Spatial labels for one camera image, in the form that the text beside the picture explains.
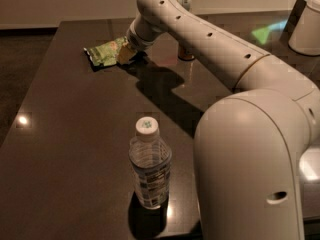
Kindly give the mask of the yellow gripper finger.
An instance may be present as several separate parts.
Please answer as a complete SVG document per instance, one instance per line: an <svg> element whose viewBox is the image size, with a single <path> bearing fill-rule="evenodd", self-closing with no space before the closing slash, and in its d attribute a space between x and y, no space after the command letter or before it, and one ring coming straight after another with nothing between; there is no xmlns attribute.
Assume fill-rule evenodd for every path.
<svg viewBox="0 0 320 240"><path fill-rule="evenodd" d="M137 54L137 51L129 46L122 46L117 55L117 62L120 65L127 65L131 63L133 57Z"/></svg>

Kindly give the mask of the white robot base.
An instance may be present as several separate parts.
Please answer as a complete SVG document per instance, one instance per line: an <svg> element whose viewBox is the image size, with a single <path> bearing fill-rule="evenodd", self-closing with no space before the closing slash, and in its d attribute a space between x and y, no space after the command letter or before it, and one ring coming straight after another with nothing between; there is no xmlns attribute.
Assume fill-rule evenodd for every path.
<svg viewBox="0 0 320 240"><path fill-rule="evenodd" d="M306 0L288 44L300 54L320 55L320 0Z"/></svg>

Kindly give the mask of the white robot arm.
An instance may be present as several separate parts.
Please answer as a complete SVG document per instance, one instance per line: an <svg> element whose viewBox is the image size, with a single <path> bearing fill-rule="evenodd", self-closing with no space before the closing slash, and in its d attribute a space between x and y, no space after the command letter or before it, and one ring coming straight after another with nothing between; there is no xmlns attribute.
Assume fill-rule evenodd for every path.
<svg viewBox="0 0 320 240"><path fill-rule="evenodd" d="M137 0L138 51L169 33L233 95L194 135L204 240L305 240L299 160L319 137L320 91L267 51L190 13L190 0Z"/></svg>

